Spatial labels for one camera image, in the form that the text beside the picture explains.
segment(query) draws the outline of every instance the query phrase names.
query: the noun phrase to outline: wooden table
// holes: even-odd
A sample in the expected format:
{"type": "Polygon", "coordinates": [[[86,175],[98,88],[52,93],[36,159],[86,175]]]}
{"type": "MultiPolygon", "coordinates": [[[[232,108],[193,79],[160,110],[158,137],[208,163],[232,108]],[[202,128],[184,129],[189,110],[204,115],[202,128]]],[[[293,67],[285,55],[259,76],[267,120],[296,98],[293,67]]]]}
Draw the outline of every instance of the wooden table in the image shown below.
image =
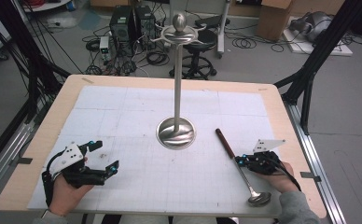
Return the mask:
{"type": "MultiPolygon", "coordinates": [[[[19,164],[8,180],[0,195],[0,210],[27,211],[36,182],[48,154],[53,149],[57,137],[73,109],[83,87],[114,86],[130,88],[173,89],[174,81],[164,78],[143,77],[94,77],[85,75],[70,76],[65,82],[50,111],[35,134],[23,157],[33,158],[31,164],[19,164]]],[[[283,161],[293,165],[295,177],[299,181],[312,210],[320,217],[327,215],[320,194],[311,178],[302,178],[299,172],[309,172],[298,138],[278,90],[271,84],[183,80],[183,90],[234,91],[258,93],[261,95],[270,120],[275,139],[286,139],[286,144],[279,147],[283,161]]]]}

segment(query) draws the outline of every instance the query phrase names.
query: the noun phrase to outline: round metal base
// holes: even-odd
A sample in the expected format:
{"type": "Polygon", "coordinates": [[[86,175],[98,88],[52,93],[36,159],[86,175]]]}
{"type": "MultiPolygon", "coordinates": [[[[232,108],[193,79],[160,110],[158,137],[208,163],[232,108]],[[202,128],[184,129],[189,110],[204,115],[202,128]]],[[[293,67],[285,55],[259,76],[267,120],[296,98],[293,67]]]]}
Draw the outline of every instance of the round metal base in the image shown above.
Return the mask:
{"type": "Polygon", "coordinates": [[[175,132],[174,118],[168,118],[159,124],[157,137],[164,147],[169,149],[183,149],[190,146],[195,140],[196,131],[189,120],[180,118],[178,132],[175,132]]]}

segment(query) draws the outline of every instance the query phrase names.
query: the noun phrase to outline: caster wheel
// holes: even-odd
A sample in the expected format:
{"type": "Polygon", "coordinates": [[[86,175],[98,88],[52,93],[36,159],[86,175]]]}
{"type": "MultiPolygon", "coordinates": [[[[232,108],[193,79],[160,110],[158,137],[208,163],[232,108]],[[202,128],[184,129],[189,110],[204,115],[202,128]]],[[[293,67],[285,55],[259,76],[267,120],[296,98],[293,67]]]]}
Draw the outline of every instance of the caster wheel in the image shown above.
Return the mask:
{"type": "Polygon", "coordinates": [[[215,76],[216,75],[216,70],[213,69],[213,72],[210,74],[211,76],[215,76]]]}

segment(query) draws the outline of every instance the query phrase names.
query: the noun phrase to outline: robotic hand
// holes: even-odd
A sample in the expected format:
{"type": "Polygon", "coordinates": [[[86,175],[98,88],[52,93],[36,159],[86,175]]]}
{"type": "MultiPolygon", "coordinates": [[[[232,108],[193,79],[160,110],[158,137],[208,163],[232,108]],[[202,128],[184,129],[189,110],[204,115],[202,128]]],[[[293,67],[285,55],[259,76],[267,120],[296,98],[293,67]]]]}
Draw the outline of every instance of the robotic hand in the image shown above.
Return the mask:
{"type": "Polygon", "coordinates": [[[82,185],[104,185],[106,179],[118,172],[119,161],[114,161],[105,167],[105,170],[92,170],[85,166],[86,153],[92,152],[103,146],[102,141],[90,141],[87,144],[78,146],[71,144],[64,151],[57,153],[50,159],[47,170],[42,173],[42,181],[46,195],[47,205],[50,205],[53,197],[53,184],[56,176],[62,173],[68,184],[75,188],[82,185]],[[59,158],[54,168],[50,169],[51,164],[59,158]]]}
{"type": "Polygon", "coordinates": [[[240,167],[246,167],[248,170],[262,175],[278,175],[275,172],[282,172],[280,175],[287,175],[290,180],[300,190],[300,185],[293,175],[291,175],[277,154],[270,149],[278,147],[284,143],[284,140],[258,140],[256,147],[253,149],[253,155],[235,157],[240,167]]]}

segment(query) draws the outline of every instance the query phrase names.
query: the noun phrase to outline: metal stand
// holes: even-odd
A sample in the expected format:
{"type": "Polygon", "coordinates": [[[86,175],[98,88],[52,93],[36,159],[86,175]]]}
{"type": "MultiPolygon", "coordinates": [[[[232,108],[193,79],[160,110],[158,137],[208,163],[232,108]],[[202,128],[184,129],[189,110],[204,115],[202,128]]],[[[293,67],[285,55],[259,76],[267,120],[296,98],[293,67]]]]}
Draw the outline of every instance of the metal stand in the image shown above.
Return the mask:
{"type": "Polygon", "coordinates": [[[227,21],[228,11],[230,9],[230,0],[225,0],[224,12],[222,13],[221,26],[219,27],[218,32],[218,42],[217,42],[217,53],[218,57],[222,58],[224,54],[224,35],[225,35],[225,23],[227,21]]]}
{"type": "Polygon", "coordinates": [[[181,105],[181,76],[182,76],[182,49],[183,45],[192,42],[202,43],[198,40],[198,31],[205,29],[194,29],[187,26],[184,15],[177,14],[173,17],[173,25],[159,27],[162,31],[160,38],[152,40],[164,40],[175,45],[174,65],[174,117],[165,119],[157,129],[157,137],[160,143],[170,149],[182,149],[188,147],[195,140],[196,131],[193,124],[180,118],[181,105]]]}
{"type": "Polygon", "coordinates": [[[300,125],[305,134],[309,134],[308,119],[314,77],[361,12],[362,0],[345,1],[300,70],[292,76],[274,83],[277,88],[292,83],[288,91],[282,95],[283,100],[290,105],[296,105],[298,98],[304,92],[300,125]]]}

